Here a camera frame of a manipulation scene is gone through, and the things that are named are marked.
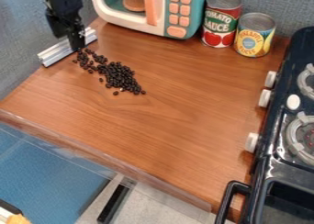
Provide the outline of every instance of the microwave door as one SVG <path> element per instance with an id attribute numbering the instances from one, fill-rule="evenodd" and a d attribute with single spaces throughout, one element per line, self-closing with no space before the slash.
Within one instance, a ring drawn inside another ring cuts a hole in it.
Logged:
<path id="1" fill-rule="evenodd" d="M 163 36 L 164 0 L 143 0 L 144 10 L 128 10 L 123 0 L 93 0 L 96 13 L 105 21 L 139 31 Z"/>

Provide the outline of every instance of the wood grain surface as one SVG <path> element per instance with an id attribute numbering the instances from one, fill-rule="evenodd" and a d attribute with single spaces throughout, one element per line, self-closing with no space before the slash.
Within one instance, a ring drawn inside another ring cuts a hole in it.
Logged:
<path id="1" fill-rule="evenodd" d="M 157 178 L 217 212 L 230 180 L 250 181 L 252 156 L 244 142 L 262 125 L 265 110 L 257 102 L 264 78 L 279 68 L 288 40 L 277 37 L 268 55 L 250 59 L 232 47 L 206 47 L 198 36 L 167 39 L 100 19 L 93 27 L 99 40 L 89 48 L 135 70 L 147 95 L 113 96 L 72 55 L 37 70 L 1 109 L 18 116 L 22 129 L 31 122 L 34 134 L 53 132 L 48 140 L 77 141 L 78 150 L 84 145 L 102 164 L 139 180 Z M 129 173 L 128 166 L 137 169 Z M 241 201 L 232 203 L 231 218 L 239 217 Z"/>

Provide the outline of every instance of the tomato sauce can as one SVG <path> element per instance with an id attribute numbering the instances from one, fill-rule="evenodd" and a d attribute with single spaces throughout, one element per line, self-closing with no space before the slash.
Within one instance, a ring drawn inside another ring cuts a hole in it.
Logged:
<path id="1" fill-rule="evenodd" d="M 249 13 L 239 20 L 234 49 L 246 57 L 262 57 L 271 47 L 275 21 L 262 13 Z"/>
<path id="2" fill-rule="evenodd" d="M 232 45 L 241 9 L 241 0 L 207 0 L 202 41 L 215 48 Z"/>

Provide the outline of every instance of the oven handle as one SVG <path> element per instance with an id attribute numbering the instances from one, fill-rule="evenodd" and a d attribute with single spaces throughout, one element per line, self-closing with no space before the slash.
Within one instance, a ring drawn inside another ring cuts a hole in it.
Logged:
<path id="1" fill-rule="evenodd" d="M 249 195 L 251 187 L 238 181 L 231 181 L 228 183 L 225 194 L 222 197 L 219 213 L 216 216 L 215 224 L 224 224 L 228 215 L 229 207 L 232 198 L 236 194 Z"/>

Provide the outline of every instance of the red can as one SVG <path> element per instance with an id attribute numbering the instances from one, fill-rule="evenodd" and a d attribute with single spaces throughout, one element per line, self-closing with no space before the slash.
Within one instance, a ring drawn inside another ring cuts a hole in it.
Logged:
<path id="1" fill-rule="evenodd" d="M 241 9 L 241 0 L 207 0 L 203 42 L 215 48 L 232 45 Z"/>

